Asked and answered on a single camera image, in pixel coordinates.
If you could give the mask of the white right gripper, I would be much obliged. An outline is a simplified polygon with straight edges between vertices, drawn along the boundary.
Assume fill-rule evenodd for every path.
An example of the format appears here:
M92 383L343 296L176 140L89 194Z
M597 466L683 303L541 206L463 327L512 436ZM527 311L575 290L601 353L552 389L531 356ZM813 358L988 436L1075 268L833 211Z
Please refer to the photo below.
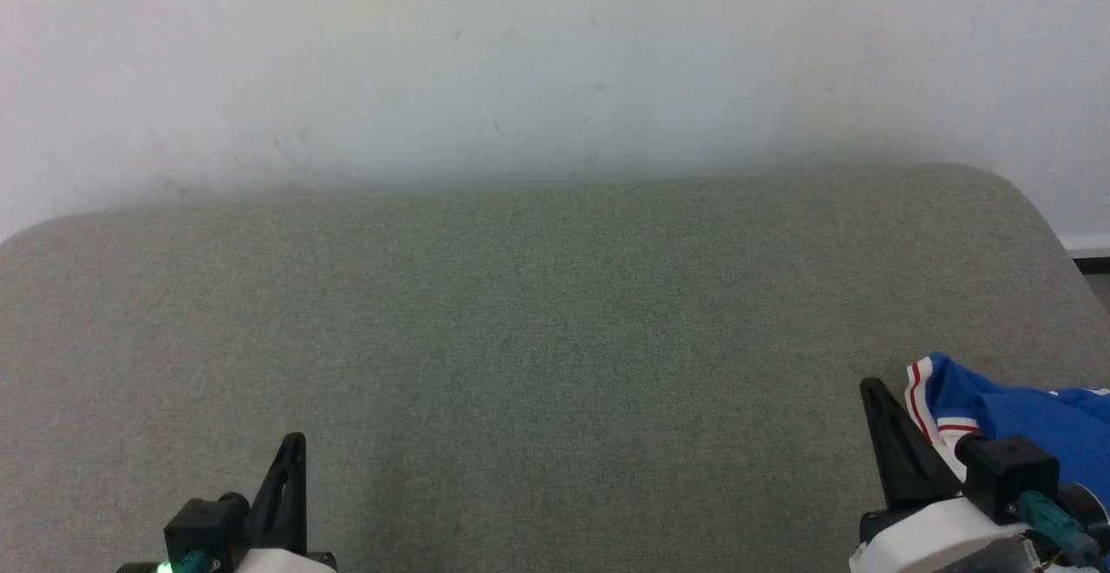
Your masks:
M1110 573L1110 505L1087 487L1026 492L1019 520L998 525L958 497L961 482L881 379L859 392L885 512L924 509L860 543L849 573Z

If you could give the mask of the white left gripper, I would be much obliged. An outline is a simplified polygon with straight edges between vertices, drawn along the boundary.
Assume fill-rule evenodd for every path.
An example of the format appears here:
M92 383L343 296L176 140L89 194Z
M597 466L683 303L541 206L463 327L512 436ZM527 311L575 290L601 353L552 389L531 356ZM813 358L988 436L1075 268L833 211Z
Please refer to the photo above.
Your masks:
M194 552L179 562L123 563L117 573L337 573L330 553L307 554L307 441L286 434L248 514L249 550L233 566Z

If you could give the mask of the blue and white sports garment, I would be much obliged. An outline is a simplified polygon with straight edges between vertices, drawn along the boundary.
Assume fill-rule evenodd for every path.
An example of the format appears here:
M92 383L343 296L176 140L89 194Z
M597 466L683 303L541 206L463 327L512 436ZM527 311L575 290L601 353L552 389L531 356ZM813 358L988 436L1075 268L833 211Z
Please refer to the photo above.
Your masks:
M1060 462L1060 479L1083 485L1110 505L1110 388L1007 388L941 352L905 369L905 408L956 478L955 455L969 434L1001 440L1020 434Z

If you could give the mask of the grey-green fabric sofa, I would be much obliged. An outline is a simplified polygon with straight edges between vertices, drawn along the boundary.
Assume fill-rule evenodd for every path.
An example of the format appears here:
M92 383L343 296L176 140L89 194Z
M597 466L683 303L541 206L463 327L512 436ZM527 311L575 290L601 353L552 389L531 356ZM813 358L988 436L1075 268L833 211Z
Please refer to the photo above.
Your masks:
M342 573L835 573L858 382L1110 388L1110 316L970 165L303 195L0 244L0 573L162 557L307 436Z

